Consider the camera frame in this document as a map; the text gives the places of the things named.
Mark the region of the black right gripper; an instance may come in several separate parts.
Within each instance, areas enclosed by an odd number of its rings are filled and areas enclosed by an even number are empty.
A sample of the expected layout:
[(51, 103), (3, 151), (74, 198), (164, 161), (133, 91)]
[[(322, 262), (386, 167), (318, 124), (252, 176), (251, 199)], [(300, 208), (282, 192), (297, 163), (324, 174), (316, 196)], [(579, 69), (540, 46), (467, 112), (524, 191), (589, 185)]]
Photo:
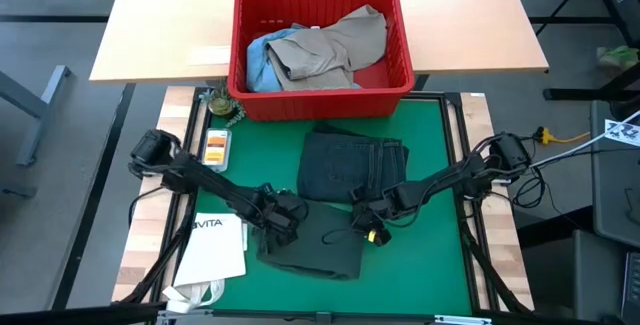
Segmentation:
[(374, 196), (367, 190), (365, 200), (352, 203), (353, 228), (366, 239), (373, 239), (376, 246), (384, 246), (391, 240), (386, 225), (406, 228), (416, 221), (416, 209), (404, 209), (391, 190)]

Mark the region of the dark green shirt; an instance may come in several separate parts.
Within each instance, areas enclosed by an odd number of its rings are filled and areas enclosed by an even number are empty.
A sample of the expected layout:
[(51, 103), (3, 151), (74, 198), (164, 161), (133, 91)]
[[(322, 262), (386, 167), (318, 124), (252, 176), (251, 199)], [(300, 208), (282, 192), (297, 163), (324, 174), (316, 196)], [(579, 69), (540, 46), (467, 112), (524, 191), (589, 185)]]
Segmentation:
[(258, 253), (259, 261), (274, 268), (332, 280), (359, 278), (364, 236), (351, 228), (349, 212), (329, 204), (307, 200), (309, 214), (299, 225), (299, 238), (288, 246), (278, 246), (272, 254)]

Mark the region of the dark blue denim jeans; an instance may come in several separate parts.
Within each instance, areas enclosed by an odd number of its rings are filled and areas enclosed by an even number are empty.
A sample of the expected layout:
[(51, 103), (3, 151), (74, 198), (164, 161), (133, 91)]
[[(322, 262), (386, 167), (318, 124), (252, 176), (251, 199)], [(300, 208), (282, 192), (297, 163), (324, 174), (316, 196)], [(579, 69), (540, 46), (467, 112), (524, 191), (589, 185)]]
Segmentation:
[(318, 123), (305, 135), (297, 190), (306, 199), (351, 203), (364, 187), (374, 196), (406, 180), (409, 149), (400, 139), (370, 137)]

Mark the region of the beige garment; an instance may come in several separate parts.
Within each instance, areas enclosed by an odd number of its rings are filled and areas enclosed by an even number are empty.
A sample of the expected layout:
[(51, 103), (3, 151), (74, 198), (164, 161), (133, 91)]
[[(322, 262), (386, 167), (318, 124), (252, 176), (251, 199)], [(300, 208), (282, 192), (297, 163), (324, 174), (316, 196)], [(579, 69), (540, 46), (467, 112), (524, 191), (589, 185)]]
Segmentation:
[(354, 89), (354, 73), (381, 60), (387, 22), (369, 5), (325, 28), (301, 28), (267, 43), (267, 56), (285, 91)]

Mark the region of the red plastic laundry bin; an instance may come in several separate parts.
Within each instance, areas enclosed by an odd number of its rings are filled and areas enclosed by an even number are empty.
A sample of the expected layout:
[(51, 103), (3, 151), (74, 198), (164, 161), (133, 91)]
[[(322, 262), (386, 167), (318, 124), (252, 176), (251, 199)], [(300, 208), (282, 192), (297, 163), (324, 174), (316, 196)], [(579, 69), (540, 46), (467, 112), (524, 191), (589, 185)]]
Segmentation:
[[(384, 57), (354, 74), (357, 89), (257, 93), (248, 88), (247, 48), (256, 38), (298, 23), (328, 26), (370, 5), (387, 21)], [(235, 0), (227, 85), (253, 120), (382, 117), (414, 87), (400, 0)]]

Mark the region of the green table mat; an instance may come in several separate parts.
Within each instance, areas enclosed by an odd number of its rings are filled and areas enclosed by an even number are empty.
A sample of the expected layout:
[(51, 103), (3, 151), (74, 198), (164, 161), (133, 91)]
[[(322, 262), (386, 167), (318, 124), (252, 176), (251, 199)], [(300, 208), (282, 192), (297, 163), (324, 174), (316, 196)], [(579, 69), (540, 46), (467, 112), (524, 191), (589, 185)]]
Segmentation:
[[(437, 100), (403, 100), (384, 118), (334, 119), (356, 133), (403, 141), (409, 150), (407, 176), (423, 179), (448, 166), (448, 147)], [(225, 177), (242, 186), (269, 182), (296, 187), (304, 136), (310, 121), (256, 122), (232, 126)], [(222, 311), (468, 315), (471, 300), (458, 229), (454, 193), (432, 197), (416, 219), (392, 229), (383, 247), (364, 247), (361, 273), (350, 281), (329, 280), (273, 268), (256, 257), (249, 242), (247, 272), (227, 280), (213, 309)]]

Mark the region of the white box with orange label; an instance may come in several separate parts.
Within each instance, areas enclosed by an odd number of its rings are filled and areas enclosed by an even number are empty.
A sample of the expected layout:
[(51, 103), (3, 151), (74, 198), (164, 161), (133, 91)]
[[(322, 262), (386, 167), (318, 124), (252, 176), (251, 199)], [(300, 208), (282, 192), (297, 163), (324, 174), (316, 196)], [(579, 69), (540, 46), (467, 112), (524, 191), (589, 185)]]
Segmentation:
[(231, 141), (232, 133), (229, 129), (209, 128), (205, 133), (202, 164), (218, 173), (226, 171)]

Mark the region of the small potted succulent plant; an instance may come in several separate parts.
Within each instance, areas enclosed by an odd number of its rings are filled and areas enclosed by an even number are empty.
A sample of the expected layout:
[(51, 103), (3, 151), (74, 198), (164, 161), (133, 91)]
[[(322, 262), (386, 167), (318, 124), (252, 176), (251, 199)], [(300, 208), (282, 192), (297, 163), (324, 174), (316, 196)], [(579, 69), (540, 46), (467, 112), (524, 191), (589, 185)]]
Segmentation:
[(205, 85), (206, 90), (199, 98), (214, 117), (225, 122), (226, 128), (231, 128), (246, 117), (246, 110), (231, 95), (226, 80), (208, 80)]

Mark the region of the light blue garment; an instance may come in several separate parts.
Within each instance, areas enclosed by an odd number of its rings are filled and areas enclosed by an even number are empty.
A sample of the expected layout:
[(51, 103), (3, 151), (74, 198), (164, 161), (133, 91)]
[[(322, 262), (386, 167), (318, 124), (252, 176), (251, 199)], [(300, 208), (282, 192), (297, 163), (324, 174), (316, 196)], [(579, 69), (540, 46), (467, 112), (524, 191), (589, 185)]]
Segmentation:
[(251, 42), (247, 47), (247, 89), (256, 93), (360, 89), (360, 86), (353, 81), (353, 74), (342, 68), (300, 80), (280, 81), (278, 74), (282, 75), (283, 72), (279, 68), (279, 63), (274, 66), (269, 57), (269, 42), (289, 36), (301, 29), (305, 29), (305, 26), (293, 23), (290, 28), (268, 33)]

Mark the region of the grey cabinet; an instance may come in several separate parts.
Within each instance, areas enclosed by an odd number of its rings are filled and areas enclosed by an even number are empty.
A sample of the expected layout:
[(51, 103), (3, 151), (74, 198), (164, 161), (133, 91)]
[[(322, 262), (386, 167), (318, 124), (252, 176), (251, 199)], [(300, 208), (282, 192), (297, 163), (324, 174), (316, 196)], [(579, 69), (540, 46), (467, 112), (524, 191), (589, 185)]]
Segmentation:
[(603, 137), (592, 150), (594, 230), (640, 248), (640, 146)]

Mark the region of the white printed sign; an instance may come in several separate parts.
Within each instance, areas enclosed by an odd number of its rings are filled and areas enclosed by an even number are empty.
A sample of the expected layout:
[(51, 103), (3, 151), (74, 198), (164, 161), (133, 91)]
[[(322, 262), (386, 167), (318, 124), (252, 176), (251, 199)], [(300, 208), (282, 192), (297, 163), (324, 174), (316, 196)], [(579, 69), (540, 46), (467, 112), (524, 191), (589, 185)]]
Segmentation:
[(627, 145), (640, 147), (640, 125), (622, 123), (606, 119), (604, 121), (605, 137)]

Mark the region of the grey metal table leg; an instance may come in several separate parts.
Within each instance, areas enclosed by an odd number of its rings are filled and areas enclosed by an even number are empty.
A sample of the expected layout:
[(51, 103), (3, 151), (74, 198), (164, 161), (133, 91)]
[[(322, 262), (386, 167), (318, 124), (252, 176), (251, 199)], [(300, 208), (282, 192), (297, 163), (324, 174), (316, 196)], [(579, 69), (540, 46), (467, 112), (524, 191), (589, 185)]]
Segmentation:
[(45, 125), (50, 118), (53, 105), (65, 79), (72, 74), (65, 65), (55, 67), (44, 92), (37, 96), (29, 89), (0, 71), (0, 98), (20, 109), (34, 119), (18, 152), (16, 164), (30, 166), (35, 162), (35, 153)]

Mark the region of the green object on floor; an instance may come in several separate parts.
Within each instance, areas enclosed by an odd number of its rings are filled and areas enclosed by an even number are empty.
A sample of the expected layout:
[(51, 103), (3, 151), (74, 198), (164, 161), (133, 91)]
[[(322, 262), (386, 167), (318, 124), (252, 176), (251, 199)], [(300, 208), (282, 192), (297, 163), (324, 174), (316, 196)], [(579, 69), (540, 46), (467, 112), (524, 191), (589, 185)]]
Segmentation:
[(596, 59), (600, 66), (627, 70), (640, 61), (640, 49), (628, 46), (598, 47)]

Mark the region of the black metal table legs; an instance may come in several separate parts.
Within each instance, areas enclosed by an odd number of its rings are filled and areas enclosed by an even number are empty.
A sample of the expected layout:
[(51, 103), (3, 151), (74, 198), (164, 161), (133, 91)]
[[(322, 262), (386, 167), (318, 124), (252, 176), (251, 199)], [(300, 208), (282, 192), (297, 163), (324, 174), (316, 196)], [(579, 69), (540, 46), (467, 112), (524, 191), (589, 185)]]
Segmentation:
[[(580, 17), (559, 16), (560, 11), (570, 0), (562, 0), (550, 15), (531, 17), (529, 22), (538, 25), (535, 34), (539, 36), (548, 25), (613, 25), (623, 37), (627, 45), (640, 45), (633, 42), (633, 37), (627, 22), (623, 19), (616, 0), (601, 0), (607, 11), (606, 16)], [(546, 88), (542, 91), (548, 101), (629, 101), (640, 97), (640, 90), (630, 90), (630, 87), (640, 82), (640, 63), (623, 71), (605, 85), (597, 89), (563, 89)]]

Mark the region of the black metal station frame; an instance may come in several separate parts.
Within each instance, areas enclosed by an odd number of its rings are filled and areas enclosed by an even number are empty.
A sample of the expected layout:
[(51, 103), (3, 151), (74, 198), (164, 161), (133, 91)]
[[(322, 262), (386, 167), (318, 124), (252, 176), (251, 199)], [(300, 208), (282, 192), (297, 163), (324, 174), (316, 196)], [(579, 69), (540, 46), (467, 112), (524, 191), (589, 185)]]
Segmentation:
[[(482, 93), (429, 93), (414, 92), (414, 102), (428, 111), (431, 119), (440, 118), (439, 131), (448, 136), (448, 152), (460, 158), (479, 140), (492, 134), (493, 126), (486, 97)], [(192, 143), (202, 140), (202, 133), (212, 118), (190, 88), (171, 87), (162, 105), (158, 125), (163, 130), (185, 135)], [(168, 245), (179, 222), (186, 214), (188, 205), (210, 212), (226, 210), (219, 199), (201, 194), (198, 196), (173, 196), (158, 188), (155, 179), (147, 179), (141, 185), (143, 199), (133, 212), (133, 225), (125, 245), (118, 278), (113, 290), (113, 299), (122, 300), (130, 295), (137, 283), (151, 270), (161, 250)], [(465, 203), (466, 211), (475, 211), (470, 219), (470, 231), (483, 248), (492, 265), (514, 296), (527, 308), (533, 308), (520, 242), (513, 218), (513, 210), (504, 187), (496, 185), (493, 195), (481, 205)], [(456, 281), (467, 285), (464, 300), (470, 308), (481, 310), (507, 309), (497, 290), (489, 283), (476, 260), (461, 246), (454, 246), (449, 239), (440, 243), (440, 248), (452, 254), (457, 265)], [(385, 323), (422, 321), (420, 314), (393, 314), (389, 311), (365, 313), (339, 312), (320, 306), (303, 314), (303, 319), (316, 323), (334, 324)]]

